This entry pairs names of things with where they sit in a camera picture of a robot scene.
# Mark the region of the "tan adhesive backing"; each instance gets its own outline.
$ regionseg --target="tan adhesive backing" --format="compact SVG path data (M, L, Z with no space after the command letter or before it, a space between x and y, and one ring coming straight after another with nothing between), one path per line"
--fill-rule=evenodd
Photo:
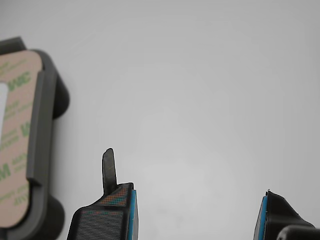
M3 122L0 130L0 228L16 225L28 210L29 131L37 76L41 69L41 58L33 51L0 55L0 91L2 89L5 93L3 84L7 88L3 116L0 109L0 123ZM1 108L5 100L0 97L0 101Z

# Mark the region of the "white backdrop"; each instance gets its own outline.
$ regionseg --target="white backdrop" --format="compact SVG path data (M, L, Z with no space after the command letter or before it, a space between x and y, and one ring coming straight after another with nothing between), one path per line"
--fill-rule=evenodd
M320 1L0 1L0 39L51 55L71 103L52 194L134 182L140 240L252 239L265 191L320 227Z

